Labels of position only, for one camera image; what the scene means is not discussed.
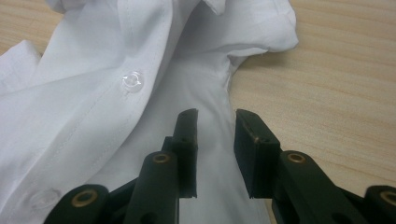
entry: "wrinkled fabric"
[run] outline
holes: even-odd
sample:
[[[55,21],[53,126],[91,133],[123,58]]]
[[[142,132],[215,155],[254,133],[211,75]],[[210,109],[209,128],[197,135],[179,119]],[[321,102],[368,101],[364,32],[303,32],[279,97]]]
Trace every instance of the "wrinkled fabric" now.
[[[198,0],[49,2],[63,20],[28,84],[0,96],[0,223],[41,223],[70,189],[138,177],[190,108],[198,198],[180,200],[180,223],[268,222],[233,154],[228,88],[247,56],[295,46],[289,2],[229,0],[221,16]]]

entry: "table surface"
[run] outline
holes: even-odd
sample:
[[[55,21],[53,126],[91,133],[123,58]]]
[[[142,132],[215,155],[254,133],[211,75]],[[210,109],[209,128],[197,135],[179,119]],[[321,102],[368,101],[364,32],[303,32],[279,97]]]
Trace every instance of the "table surface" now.
[[[299,45],[247,59],[233,108],[259,114],[339,187],[396,187],[396,1],[290,2]],[[0,0],[0,54],[23,39],[43,53],[61,18],[44,0]]]

